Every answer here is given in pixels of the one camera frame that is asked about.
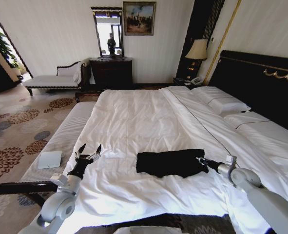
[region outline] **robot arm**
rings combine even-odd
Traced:
[[[288,202],[282,196],[267,190],[253,171],[236,168],[236,157],[229,156],[228,161],[230,164],[207,160],[207,164],[235,186],[243,189],[250,203],[276,233],[288,234]]]
[[[85,168],[100,158],[101,145],[96,153],[82,155],[85,144],[76,152],[76,165],[67,177],[54,174],[51,180],[58,185],[58,192],[50,196],[29,226],[19,234],[55,234],[75,209],[75,200]]]

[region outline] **black headboard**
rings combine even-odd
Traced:
[[[223,50],[209,86],[288,129],[288,58]]]

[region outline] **carpet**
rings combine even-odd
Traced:
[[[143,87],[158,89],[162,87]],[[22,86],[0,93],[0,183],[18,182],[76,104],[75,90],[33,90]],[[81,97],[80,101],[96,101]],[[0,234],[16,234],[39,213],[40,208],[23,195],[0,195]],[[193,234],[235,233],[228,215],[163,214],[142,220],[87,227],[78,234],[112,234],[126,226],[169,226]]]

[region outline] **green leaves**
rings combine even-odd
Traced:
[[[9,44],[6,41],[4,41],[3,37],[6,38],[6,35],[0,32],[0,53],[8,62],[11,68],[18,67],[18,61],[16,57],[12,54],[12,50],[9,48]]]

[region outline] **mirror frame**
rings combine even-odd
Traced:
[[[96,16],[95,16],[95,11],[118,11],[120,12],[120,27],[121,27],[121,51],[122,51],[122,55],[116,55],[116,57],[120,58],[120,57],[124,57],[124,46],[123,46],[123,25],[122,25],[122,7],[91,7],[92,13],[93,13],[93,18],[94,18],[94,23],[95,23],[95,29],[96,29],[96,36],[97,36],[97,41],[98,41],[98,47],[99,47],[99,53],[100,53],[100,57],[102,58],[110,58],[110,56],[103,56],[102,52],[101,52],[101,47],[100,47],[100,40],[99,40],[99,33],[98,33],[98,29],[97,29],[97,20],[96,20]]]

